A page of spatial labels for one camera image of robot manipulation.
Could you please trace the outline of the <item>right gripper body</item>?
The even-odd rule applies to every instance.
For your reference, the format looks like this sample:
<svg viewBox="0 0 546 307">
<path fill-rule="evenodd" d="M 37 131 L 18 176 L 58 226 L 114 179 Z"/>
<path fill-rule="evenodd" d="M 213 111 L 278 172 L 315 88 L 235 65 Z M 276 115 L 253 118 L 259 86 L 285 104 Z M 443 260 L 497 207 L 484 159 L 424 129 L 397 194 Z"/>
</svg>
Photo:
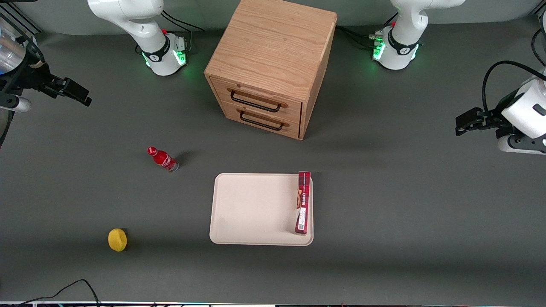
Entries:
<svg viewBox="0 0 546 307">
<path fill-rule="evenodd" d="M 0 26 L 0 75 L 8 74 L 18 68 L 26 56 L 25 39 L 11 25 Z"/>
</svg>

